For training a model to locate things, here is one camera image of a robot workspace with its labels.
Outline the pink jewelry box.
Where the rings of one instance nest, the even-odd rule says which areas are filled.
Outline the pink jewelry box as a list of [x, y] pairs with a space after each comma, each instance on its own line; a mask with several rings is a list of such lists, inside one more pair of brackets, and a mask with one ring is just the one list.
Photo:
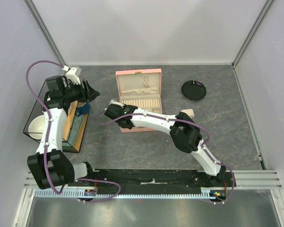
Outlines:
[[120, 103], [162, 114], [161, 69], [123, 70], [115, 76]]

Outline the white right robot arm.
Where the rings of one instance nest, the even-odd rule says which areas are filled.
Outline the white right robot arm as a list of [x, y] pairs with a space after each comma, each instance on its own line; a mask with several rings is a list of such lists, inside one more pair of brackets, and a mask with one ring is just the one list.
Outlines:
[[102, 114], [108, 122], [96, 125], [117, 123], [120, 129], [129, 131], [160, 131], [171, 136], [175, 147], [191, 154], [203, 167], [208, 183], [218, 186], [224, 181], [225, 164], [216, 159], [206, 146], [200, 131], [203, 128], [191, 119], [187, 110], [176, 115], [163, 114], [161, 110], [161, 81], [150, 79], [117, 79], [119, 101], [111, 100]]

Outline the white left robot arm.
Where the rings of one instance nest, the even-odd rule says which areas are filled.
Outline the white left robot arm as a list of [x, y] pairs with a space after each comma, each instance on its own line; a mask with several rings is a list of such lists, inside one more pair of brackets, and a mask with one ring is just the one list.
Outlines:
[[44, 112], [44, 129], [34, 155], [27, 158], [28, 168], [39, 189], [55, 190], [57, 186], [73, 183], [76, 179], [84, 186], [94, 182], [88, 162], [72, 164], [63, 153], [63, 132], [68, 110], [75, 101], [90, 102], [99, 93], [87, 81], [53, 76], [45, 80], [47, 92], [40, 102]]

